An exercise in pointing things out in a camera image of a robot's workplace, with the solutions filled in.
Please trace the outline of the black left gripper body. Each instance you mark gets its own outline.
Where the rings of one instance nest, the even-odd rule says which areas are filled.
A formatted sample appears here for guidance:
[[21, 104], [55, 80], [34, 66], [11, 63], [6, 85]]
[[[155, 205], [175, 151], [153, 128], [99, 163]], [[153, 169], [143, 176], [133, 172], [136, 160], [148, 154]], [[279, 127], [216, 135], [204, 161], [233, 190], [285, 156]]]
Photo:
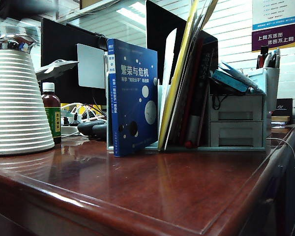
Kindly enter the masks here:
[[0, 18], [21, 20], [55, 12], [57, 5], [47, 0], [0, 0]]

